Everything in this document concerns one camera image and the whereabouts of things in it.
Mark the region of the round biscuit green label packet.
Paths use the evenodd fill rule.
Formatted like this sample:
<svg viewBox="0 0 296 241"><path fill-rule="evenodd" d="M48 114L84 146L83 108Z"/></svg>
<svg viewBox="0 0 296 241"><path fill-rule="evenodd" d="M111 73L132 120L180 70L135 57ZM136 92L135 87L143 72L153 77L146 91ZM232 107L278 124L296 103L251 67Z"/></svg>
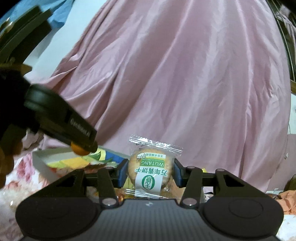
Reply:
<svg viewBox="0 0 296 241"><path fill-rule="evenodd" d="M174 198L171 185L175 158L181 156L183 148L131 135L132 154L128 160L128 180L125 193L134 198Z"/></svg>

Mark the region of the small orange fruit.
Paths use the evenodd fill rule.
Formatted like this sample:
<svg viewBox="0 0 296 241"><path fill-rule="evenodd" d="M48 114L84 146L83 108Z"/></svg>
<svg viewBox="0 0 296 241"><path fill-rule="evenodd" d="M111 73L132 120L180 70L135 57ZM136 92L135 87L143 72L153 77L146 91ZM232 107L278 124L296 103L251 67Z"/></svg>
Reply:
<svg viewBox="0 0 296 241"><path fill-rule="evenodd" d="M71 147L72 151L79 156L86 156L86 155L90 154L90 151L83 149L82 147L75 144L74 142L71 143L70 147Z"/></svg>

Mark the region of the pink satin blanket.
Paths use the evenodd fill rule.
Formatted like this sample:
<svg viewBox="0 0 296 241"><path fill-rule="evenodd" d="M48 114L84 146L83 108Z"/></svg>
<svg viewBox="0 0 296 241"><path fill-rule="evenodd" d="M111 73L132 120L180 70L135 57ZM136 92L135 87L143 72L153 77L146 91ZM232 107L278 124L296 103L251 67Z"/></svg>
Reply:
<svg viewBox="0 0 296 241"><path fill-rule="evenodd" d="M75 1L32 73L128 154L138 135L261 191L290 118L285 45L266 1Z"/></svg>

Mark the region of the grey snack tray box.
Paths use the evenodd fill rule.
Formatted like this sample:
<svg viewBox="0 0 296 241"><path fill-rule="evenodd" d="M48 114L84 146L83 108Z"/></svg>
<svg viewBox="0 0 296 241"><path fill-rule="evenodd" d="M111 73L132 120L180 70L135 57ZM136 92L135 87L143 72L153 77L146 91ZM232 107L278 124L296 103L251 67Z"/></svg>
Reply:
<svg viewBox="0 0 296 241"><path fill-rule="evenodd" d="M54 182L66 174L84 169L93 173L103 167L117 167L123 159L129 156L98 147L95 153L78 156L70 148L56 148L35 151L32 154L33 166L49 182Z"/></svg>

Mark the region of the floral bed sheet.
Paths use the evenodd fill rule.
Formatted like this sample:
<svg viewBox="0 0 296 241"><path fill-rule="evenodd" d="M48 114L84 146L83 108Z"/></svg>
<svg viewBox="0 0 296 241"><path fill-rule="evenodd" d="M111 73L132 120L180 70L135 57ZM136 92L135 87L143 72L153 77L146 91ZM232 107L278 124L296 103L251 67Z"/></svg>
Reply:
<svg viewBox="0 0 296 241"><path fill-rule="evenodd" d="M6 177L1 189L1 240L20 240L23 235L15 219L16 207L25 198L49 185L49 181L34 166L32 153L66 145L41 133L27 132L23 147L15 157L13 171Z"/></svg>

